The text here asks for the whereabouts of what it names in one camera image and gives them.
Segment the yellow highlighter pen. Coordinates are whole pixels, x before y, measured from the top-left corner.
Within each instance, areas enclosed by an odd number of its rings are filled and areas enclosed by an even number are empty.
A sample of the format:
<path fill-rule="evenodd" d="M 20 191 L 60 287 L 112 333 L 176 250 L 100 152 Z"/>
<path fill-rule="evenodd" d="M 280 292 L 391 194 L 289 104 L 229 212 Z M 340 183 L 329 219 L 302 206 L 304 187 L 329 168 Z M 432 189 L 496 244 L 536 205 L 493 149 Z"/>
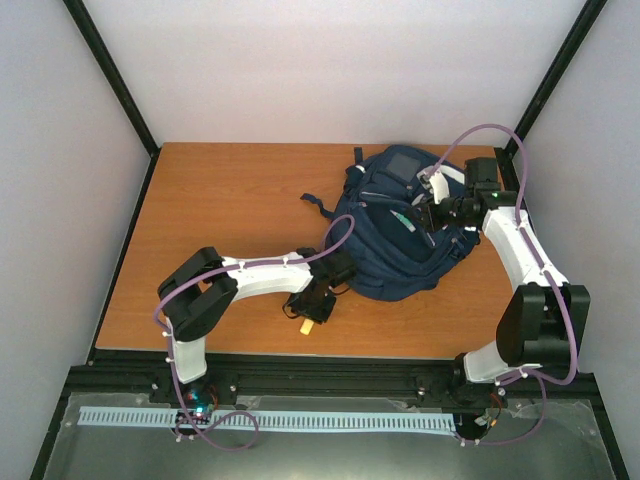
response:
<path fill-rule="evenodd" d="M 299 332 L 305 336 L 308 336 L 313 329 L 315 322 L 311 319 L 305 319 L 299 329 Z"/>

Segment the green white glue stick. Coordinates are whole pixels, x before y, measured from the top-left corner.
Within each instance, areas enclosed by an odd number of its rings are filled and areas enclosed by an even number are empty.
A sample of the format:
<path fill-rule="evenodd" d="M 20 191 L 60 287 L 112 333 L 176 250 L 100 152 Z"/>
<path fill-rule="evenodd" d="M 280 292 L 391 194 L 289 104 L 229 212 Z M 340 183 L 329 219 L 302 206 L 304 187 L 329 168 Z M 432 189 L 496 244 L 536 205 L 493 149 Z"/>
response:
<path fill-rule="evenodd" d="M 391 210 L 390 213 L 393 215 L 393 217 L 398 220 L 409 232 L 413 233 L 416 231 L 416 227 L 413 225 L 413 223 L 404 215 Z"/>

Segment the navy blue student backpack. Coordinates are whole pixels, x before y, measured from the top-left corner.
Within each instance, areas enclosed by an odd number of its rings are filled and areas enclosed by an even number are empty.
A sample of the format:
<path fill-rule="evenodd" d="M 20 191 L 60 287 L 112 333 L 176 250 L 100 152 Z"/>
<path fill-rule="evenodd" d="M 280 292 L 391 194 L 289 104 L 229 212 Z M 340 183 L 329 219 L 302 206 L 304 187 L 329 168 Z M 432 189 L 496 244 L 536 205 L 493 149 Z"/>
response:
<path fill-rule="evenodd" d="M 355 163 L 345 170 L 346 180 L 333 210 L 326 209 L 314 195 L 301 196 L 317 205 L 330 221 L 345 214 L 355 219 L 354 230 L 340 248 L 348 251 L 356 264 L 356 274 L 348 285 L 357 294 L 395 302 L 432 290 L 480 243 L 476 230 L 447 226 L 429 233 L 408 216 L 410 207 L 432 198 L 417 174 L 438 160 L 419 148 L 392 145 L 366 159 L 356 156 Z M 391 210 L 407 217 L 416 231 L 409 232 Z"/>

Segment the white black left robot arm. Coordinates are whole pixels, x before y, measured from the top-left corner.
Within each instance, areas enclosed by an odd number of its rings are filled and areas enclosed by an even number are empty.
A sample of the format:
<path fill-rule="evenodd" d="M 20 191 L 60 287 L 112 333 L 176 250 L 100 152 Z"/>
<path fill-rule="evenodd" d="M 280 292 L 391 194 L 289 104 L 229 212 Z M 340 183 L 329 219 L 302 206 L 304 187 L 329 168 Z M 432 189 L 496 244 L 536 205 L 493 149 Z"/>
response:
<path fill-rule="evenodd" d="M 174 392 L 190 403 L 206 395 L 205 337 L 232 303 L 287 293 L 285 315 L 322 324 L 336 303 L 333 289 L 355 274 L 356 264 L 345 251 L 299 248 L 279 257 L 235 259 L 219 255 L 213 247 L 198 250 L 157 289 L 160 304 L 155 314 L 165 317 L 161 327 L 170 340 Z"/>

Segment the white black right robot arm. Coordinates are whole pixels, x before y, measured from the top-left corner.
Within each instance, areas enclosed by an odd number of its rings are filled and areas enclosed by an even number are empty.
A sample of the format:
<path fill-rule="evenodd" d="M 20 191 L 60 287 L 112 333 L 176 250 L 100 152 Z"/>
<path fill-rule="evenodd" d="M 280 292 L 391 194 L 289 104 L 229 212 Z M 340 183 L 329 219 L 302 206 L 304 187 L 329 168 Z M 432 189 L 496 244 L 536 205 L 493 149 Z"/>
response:
<path fill-rule="evenodd" d="M 411 212 L 427 231 L 472 228 L 491 242 L 509 278 L 513 295 L 495 339 L 461 357 L 466 383 L 506 386 L 535 376 L 570 384 L 578 373 L 590 296 L 553 265 L 537 239 L 519 193 L 502 188 L 494 158 L 474 158 L 463 171 L 442 161 L 417 178 L 429 198 Z"/>

